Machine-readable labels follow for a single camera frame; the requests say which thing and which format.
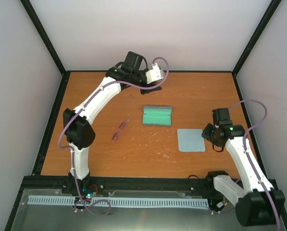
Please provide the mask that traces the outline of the light blue cleaning cloth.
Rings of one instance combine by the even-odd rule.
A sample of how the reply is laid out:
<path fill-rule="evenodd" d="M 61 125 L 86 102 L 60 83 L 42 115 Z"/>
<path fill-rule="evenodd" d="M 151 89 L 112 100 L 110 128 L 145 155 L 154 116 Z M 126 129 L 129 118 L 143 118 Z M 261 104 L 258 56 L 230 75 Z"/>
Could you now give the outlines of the light blue cleaning cloth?
<path fill-rule="evenodd" d="M 205 152 L 202 129 L 178 129 L 178 149 L 180 152 Z"/>

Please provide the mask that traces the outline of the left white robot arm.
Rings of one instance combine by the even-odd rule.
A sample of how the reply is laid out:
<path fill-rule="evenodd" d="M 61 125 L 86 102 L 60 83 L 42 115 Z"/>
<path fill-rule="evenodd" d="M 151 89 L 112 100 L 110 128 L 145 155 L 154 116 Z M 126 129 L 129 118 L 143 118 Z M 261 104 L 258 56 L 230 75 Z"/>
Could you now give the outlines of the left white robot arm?
<path fill-rule="evenodd" d="M 63 112 L 61 135 L 66 137 L 66 148 L 71 152 L 70 173 L 75 178 L 72 187 L 78 193 L 89 190 L 89 181 L 85 178 L 89 175 L 89 147 L 96 137 L 92 128 L 95 118 L 111 99 L 128 87 L 140 89 L 141 94 L 161 90 L 169 69 L 162 70 L 157 60 L 155 58 L 152 61 L 151 67 L 141 69 L 141 64 L 147 62 L 146 58 L 129 51 L 125 60 L 111 67 L 101 83 L 80 105 Z"/>

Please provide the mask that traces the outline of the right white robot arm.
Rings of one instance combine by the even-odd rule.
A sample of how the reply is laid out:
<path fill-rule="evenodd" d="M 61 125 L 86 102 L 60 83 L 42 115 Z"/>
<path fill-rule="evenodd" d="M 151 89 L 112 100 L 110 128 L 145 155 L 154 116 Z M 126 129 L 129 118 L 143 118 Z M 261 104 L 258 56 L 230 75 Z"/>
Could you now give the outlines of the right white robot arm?
<path fill-rule="evenodd" d="M 284 207 L 283 192 L 274 187 L 260 168 L 242 125 L 234 125 L 228 108 L 212 111 L 213 123 L 207 124 L 201 136 L 227 150 L 238 170 L 242 185 L 233 181 L 225 171 L 211 171 L 207 179 L 234 207 L 243 227 L 276 225 L 281 229 L 280 215 Z"/>

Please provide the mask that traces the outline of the grey glasses case green lining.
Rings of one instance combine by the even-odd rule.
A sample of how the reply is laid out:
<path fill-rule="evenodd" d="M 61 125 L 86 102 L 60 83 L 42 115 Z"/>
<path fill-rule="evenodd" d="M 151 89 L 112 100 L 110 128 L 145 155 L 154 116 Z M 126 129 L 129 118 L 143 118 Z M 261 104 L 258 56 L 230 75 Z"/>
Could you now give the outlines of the grey glasses case green lining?
<path fill-rule="evenodd" d="M 171 126 L 172 108 L 167 106 L 144 106 L 143 125 Z"/>

